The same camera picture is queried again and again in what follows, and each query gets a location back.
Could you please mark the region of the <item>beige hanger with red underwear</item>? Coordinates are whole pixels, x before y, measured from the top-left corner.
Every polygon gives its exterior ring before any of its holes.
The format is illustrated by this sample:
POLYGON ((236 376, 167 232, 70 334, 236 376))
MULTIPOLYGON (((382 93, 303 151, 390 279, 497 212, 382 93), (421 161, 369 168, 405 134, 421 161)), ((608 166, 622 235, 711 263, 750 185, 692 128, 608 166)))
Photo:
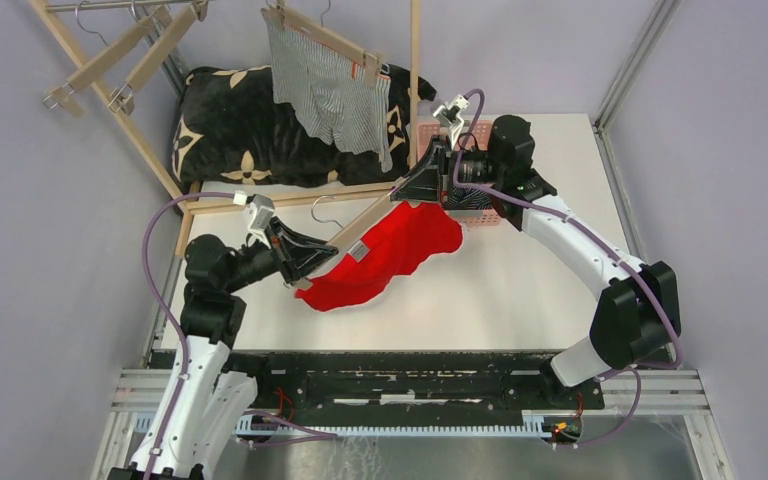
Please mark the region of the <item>beige hanger with red underwear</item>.
POLYGON ((340 230, 327 242, 328 245, 337 248, 337 254, 315 268, 311 274, 302 277, 292 285, 287 285, 287 287, 295 290, 307 290, 312 286, 312 280, 314 278, 323 276, 325 273, 329 273, 333 270, 342 259, 350 253, 351 249, 361 242, 362 237, 395 208, 396 204, 391 201, 390 196, 405 181, 405 177, 397 179, 386 193, 376 199, 346 225, 339 223, 336 219, 319 218, 316 215, 316 208, 317 204, 324 200, 343 200, 347 195, 329 194, 317 198, 310 207, 310 216, 318 223, 334 223, 340 228, 340 230))

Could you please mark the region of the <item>red underwear with white lettering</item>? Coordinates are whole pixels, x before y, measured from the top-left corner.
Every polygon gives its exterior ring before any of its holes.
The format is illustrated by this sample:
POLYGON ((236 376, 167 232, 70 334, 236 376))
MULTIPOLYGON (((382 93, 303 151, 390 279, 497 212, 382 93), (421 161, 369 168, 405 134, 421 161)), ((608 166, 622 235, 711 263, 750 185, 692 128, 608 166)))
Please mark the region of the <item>red underwear with white lettering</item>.
POLYGON ((462 243, 461 225, 441 206, 401 203, 361 237, 357 249, 295 297, 319 312, 361 305, 393 278, 412 275, 429 257, 454 253, 462 243))

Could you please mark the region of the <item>navy striped underwear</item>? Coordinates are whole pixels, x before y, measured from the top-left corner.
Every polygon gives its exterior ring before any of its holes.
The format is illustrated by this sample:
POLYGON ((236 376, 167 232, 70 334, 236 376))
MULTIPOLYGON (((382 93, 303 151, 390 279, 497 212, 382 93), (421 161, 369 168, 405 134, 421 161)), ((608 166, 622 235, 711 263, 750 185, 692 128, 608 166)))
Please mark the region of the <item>navy striped underwear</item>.
POLYGON ((493 196, 477 189, 453 187, 442 203, 444 210, 493 210, 493 196))

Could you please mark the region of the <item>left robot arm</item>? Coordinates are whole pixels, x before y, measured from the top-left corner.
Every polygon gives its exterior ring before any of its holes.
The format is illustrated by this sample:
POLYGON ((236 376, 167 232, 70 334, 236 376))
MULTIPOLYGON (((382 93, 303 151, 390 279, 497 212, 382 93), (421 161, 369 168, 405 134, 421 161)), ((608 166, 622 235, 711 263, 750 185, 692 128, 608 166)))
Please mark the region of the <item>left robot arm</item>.
POLYGON ((144 440, 111 479, 211 479, 235 425, 267 404, 274 379, 258 369, 227 371, 246 303, 238 291, 273 274, 290 285, 338 252, 326 241, 268 220, 234 248, 213 234, 185 249, 184 306, 172 325, 179 343, 144 440))

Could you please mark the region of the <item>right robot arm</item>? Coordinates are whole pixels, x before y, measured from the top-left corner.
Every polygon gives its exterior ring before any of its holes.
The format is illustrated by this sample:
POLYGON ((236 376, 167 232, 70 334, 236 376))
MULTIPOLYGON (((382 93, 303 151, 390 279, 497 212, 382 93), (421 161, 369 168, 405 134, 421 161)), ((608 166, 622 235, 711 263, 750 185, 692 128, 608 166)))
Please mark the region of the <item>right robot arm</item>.
POLYGON ((435 135, 419 160, 397 183, 393 202, 462 207, 466 197, 489 199, 517 231, 551 251, 587 287, 596 310, 585 337, 545 361, 537 382, 541 400, 563 407, 578 385, 608 379, 636 366, 656 367, 652 355, 673 347, 667 368, 683 361, 677 276, 665 262, 648 264, 611 244, 573 212, 558 190, 534 167, 532 125, 502 115, 490 125, 485 148, 466 144, 471 133, 450 125, 435 135))

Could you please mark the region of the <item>grey striped underwear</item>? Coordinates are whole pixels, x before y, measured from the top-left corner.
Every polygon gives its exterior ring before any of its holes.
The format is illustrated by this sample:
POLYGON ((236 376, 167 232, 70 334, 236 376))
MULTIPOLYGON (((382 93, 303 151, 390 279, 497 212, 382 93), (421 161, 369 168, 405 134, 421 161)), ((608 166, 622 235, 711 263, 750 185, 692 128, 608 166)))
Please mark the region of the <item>grey striped underwear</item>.
POLYGON ((391 80, 261 10, 272 60, 273 100, 288 103, 305 132, 342 153, 372 153, 394 169, 387 133, 391 80))

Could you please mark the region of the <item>empty beige clip hanger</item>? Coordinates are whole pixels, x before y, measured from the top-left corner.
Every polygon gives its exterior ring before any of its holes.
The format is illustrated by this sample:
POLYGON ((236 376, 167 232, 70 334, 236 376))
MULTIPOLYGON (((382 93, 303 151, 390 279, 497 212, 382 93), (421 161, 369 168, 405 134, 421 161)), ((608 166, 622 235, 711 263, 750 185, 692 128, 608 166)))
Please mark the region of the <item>empty beige clip hanger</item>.
POLYGON ((72 117, 80 118, 84 110, 73 96, 100 81, 107 71, 130 53, 143 38, 149 36, 156 25, 167 27, 171 21, 165 6, 155 7, 147 17, 138 19, 113 42, 103 41, 105 47, 92 58, 79 61, 77 70, 63 85, 46 91, 43 104, 49 109, 60 108, 72 117))

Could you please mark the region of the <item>pink plastic basket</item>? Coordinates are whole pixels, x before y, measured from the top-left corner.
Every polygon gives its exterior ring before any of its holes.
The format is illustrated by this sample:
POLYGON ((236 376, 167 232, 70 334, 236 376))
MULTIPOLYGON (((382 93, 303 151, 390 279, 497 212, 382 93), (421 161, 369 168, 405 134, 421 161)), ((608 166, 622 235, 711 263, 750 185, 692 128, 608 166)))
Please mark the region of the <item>pink plastic basket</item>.
MULTIPOLYGON (((491 186, 495 181, 493 167, 486 160, 492 121, 479 120, 473 133, 463 141, 467 151, 461 163, 459 178, 462 182, 491 186)), ((433 137, 446 139, 445 130, 436 122, 426 121, 418 126, 419 150, 424 153, 433 137)), ((491 197, 481 191, 446 187, 443 192, 444 210, 449 216, 467 228, 499 225, 501 217, 493 208, 491 197)))

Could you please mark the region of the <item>black floral plush cushion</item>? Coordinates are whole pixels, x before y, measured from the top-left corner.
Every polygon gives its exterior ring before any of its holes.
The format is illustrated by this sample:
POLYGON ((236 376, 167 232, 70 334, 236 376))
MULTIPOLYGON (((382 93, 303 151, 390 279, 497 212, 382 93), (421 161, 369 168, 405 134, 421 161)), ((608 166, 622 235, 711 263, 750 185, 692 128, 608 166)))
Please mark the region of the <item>black floral plush cushion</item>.
POLYGON ((268 65, 190 71, 173 135, 172 171, 183 184, 315 188, 332 182, 355 186, 393 181, 408 170, 411 73, 395 64, 389 69, 389 172, 381 171, 374 152, 341 152, 309 136, 291 105, 274 103, 268 65))

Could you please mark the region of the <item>aluminium corner profile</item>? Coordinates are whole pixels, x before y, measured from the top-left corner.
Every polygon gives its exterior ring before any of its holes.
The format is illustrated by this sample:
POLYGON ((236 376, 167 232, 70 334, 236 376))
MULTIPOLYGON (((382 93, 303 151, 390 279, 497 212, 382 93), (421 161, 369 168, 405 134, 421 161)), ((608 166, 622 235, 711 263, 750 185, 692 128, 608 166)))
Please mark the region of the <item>aluminium corner profile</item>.
POLYGON ((640 29, 628 55, 623 60, 592 122, 595 132, 604 132, 612 124, 622 103, 631 91, 645 62, 657 46, 676 11, 680 0, 658 0, 640 29))

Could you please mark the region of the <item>metal hanging rod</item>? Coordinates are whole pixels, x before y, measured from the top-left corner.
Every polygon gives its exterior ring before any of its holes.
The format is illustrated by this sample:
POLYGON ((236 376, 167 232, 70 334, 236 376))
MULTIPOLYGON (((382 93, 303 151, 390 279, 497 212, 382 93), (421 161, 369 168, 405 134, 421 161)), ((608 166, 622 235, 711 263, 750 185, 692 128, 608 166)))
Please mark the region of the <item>metal hanging rod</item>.
POLYGON ((48 13, 64 13, 75 11, 129 9, 137 7, 168 6, 201 2, 201 0, 134 0, 134 1, 76 1, 68 4, 51 4, 44 7, 48 13))

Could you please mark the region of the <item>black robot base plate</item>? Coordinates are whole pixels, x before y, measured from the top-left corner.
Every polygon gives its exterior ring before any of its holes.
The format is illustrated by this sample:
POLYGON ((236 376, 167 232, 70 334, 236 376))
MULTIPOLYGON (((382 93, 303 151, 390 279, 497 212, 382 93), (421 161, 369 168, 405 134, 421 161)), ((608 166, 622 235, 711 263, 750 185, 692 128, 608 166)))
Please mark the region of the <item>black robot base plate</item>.
POLYGON ((593 380, 552 387, 537 352, 234 352, 221 372, 258 382, 258 410, 308 427, 516 426, 526 410, 602 410, 593 380))

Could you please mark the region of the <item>wooden clothes rack frame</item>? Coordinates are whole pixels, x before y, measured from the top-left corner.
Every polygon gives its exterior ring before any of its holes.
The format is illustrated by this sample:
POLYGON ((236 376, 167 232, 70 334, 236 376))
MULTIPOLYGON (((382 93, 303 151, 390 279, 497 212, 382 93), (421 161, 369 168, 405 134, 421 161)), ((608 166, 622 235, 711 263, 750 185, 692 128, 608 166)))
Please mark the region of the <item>wooden clothes rack frame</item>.
MULTIPOLYGON (((80 45, 80 42, 75 38, 75 35, 73 32, 69 29, 69 27, 63 22, 63 20, 60 18, 60 14, 74 14, 75 17, 75 23, 79 24, 79 18, 80 18, 80 12, 82 11, 75 11, 75 12, 64 12, 64 13, 48 13, 45 11, 44 7, 46 5, 51 5, 49 1, 28 1, 30 4, 31 9, 33 12, 36 13, 42 24, 46 27, 46 29, 49 31, 49 33, 54 37, 54 39, 58 42, 61 49, 64 51, 65 54, 69 56, 74 66, 77 67, 79 65, 79 61, 87 61, 90 57, 86 51, 83 49, 83 47, 80 45)), ((420 32, 421 32, 421 13, 420 8, 421 1, 410 1, 410 108, 411 108, 411 115, 410 115, 410 126, 411 130, 408 135, 408 139, 410 140, 411 149, 409 150, 408 154, 408 165, 411 167, 414 166, 417 163, 417 156, 418 156, 418 102, 419 102, 419 88, 418 88, 418 81, 419 81, 419 66, 420 66, 420 32)), ((148 14, 158 6, 152 6, 152 7, 137 7, 134 10, 131 10, 132 15, 134 17, 134 24, 138 19, 147 17, 148 14)), ((149 36, 143 38, 140 42, 146 41, 149 44, 148 49, 150 48, 151 44, 155 40, 155 33, 150 34, 149 36)), ((181 62, 177 62, 177 55, 176 50, 174 51, 174 56, 170 57, 170 60, 174 60, 178 67, 181 69, 182 72, 182 65, 181 62)), ((117 126, 120 128, 120 130, 124 133, 126 138, 130 141, 130 143, 133 145, 133 147, 136 149, 138 155, 140 158, 142 158, 147 166, 150 168, 152 173, 155 175, 157 180, 161 183, 164 190, 168 193, 168 195, 172 198, 179 197, 182 195, 182 190, 179 188, 178 184, 176 183, 175 178, 173 178, 173 175, 170 173, 171 170, 167 169, 166 166, 164 166, 163 162, 161 161, 159 153, 157 153, 156 149, 152 147, 152 145, 148 142, 145 135, 143 134, 142 130, 137 126, 134 120, 131 119, 131 115, 134 109, 134 101, 132 103, 132 109, 129 110, 129 115, 126 115, 124 111, 114 113, 109 108, 109 103, 111 101, 111 98, 116 90, 112 89, 107 82, 104 79, 103 75, 102 79, 100 81, 97 81, 92 86, 90 86, 87 89, 91 89, 95 92, 98 99, 103 102, 105 105, 107 105, 108 111, 111 114, 112 118, 114 119, 117 126)), ((78 102, 77 97, 79 93, 76 93, 73 98, 78 102)), ((347 195, 343 200, 324 200, 324 201, 330 201, 330 202, 337 202, 337 201, 348 201, 348 200, 361 200, 361 199, 369 199, 369 198, 378 198, 382 196, 384 193, 386 193, 392 186, 394 182, 379 182, 379 183, 373 183, 373 184, 366 184, 366 185, 358 185, 358 186, 337 186, 336 184, 332 183, 332 186, 324 186, 324 187, 318 187, 315 189, 306 189, 306 190, 295 190, 290 191, 287 193, 267 193, 267 195, 270 195, 275 202, 276 206, 298 206, 298 205, 312 205, 313 202, 319 198, 322 195, 329 195, 329 194, 343 194, 347 195)), ((230 203, 230 200, 223 200, 223 201, 184 201, 183 205, 180 207, 180 210, 182 211, 183 219, 181 226, 179 228, 178 233, 178 240, 176 244, 175 249, 175 255, 179 257, 183 257, 183 250, 186 241, 189 238, 189 235, 192 230, 192 225, 194 222, 194 219, 199 215, 207 215, 207 214, 218 214, 218 213, 226 213, 233 210, 239 210, 242 207, 236 206, 232 203, 230 203)))

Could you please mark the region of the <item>aluminium wall profile left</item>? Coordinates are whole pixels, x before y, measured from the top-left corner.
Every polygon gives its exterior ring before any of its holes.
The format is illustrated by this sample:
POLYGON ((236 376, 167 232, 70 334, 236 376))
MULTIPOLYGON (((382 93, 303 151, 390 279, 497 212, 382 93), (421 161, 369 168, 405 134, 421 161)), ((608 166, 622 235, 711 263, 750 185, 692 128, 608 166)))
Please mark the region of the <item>aluminium wall profile left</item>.
POLYGON ((173 15, 165 5, 158 6, 145 17, 148 21, 149 34, 155 33, 155 40, 126 77, 122 88, 126 99, 142 91, 158 70, 165 75, 173 92, 178 97, 181 96, 183 74, 178 64, 170 60, 170 57, 174 56, 178 43, 197 17, 198 15, 191 7, 185 7, 173 15))

